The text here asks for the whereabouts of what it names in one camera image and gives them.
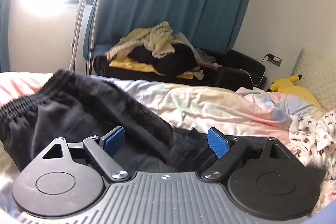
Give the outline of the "black pants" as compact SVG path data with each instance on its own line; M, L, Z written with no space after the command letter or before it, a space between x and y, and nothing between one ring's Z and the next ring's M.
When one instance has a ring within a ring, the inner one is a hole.
M169 125L115 84L70 71L1 108L1 142L19 169L57 137L81 142L117 126L126 141L114 159L129 173L203 173L218 159L205 134Z

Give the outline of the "pastel pink bed quilt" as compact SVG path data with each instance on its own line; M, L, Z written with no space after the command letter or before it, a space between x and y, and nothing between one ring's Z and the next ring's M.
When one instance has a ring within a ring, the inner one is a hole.
M7 103L36 94L55 73L7 72L1 74L1 108ZM119 80L89 76L115 84L169 125L195 129L206 135L216 127L228 135L275 137L294 154L289 140L291 116L321 118L328 111L291 94L240 88L165 84L146 80ZM21 169L1 142L1 208L9 215L19 211L11 198L11 186ZM319 212L335 200L335 179L325 177L314 208Z

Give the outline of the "white bear print blanket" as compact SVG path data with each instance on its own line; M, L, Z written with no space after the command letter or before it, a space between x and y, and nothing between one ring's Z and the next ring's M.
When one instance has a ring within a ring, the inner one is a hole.
M335 179L335 110L321 118L311 115L291 116L289 140L294 155L305 166L326 170L328 179Z

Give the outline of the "yellow Pikachu plush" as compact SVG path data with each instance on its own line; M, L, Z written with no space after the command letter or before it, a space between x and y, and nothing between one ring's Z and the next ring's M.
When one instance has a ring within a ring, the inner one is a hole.
M277 79L272 82L267 92L278 92L283 94L291 94L301 99L310 102L312 105L321 108L321 105L315 98L315 96L306 88L296 85L295 83L302 79L302 74L293 75L285 79Z

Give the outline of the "yellow cloth on sofa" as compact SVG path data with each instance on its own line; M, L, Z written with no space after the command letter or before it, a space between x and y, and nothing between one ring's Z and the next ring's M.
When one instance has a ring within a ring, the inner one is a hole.
M143 72L143 73L154 73L159 76L168 76L167 74L163 74L157 69L153 67L153 65L149 65L146 63L140 63L138 61L135 61L129 57L125 57L123 59L113 59L109 64L108 67L110 68L119 68L119 69L125 69L128 71L133 72ZM180 75L177 75L175 77L178 77L180 79L187 79L192 80L194 78L194 75L196 71L199 69L199 67L194 67L193 69L189 69Z

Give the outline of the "black garment on sofa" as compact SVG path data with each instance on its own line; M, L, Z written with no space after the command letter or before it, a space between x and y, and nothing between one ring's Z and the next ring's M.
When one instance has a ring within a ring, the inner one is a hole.
M135 47L128 57L152 65L153 68L165 76L179 76L187 71L192 71L198 67L197 61L190 47L184 44L173 44L174 53L169 53L163 58L156 58L152 52L144 46Z

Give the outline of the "beige quilted headboard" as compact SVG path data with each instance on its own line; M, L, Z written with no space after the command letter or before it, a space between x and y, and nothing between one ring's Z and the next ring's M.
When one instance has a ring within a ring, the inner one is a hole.
M302 49L291 74L302 75L299 85L310 91L325 110L335 109L335 63L330 58Z

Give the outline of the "wall power outlet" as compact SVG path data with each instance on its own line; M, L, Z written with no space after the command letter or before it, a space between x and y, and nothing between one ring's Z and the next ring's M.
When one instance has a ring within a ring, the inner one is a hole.
M280 67L282 63L282 59L280 57L277 57L271 53L267 54L267 61L273 65L276 65L277 67Z

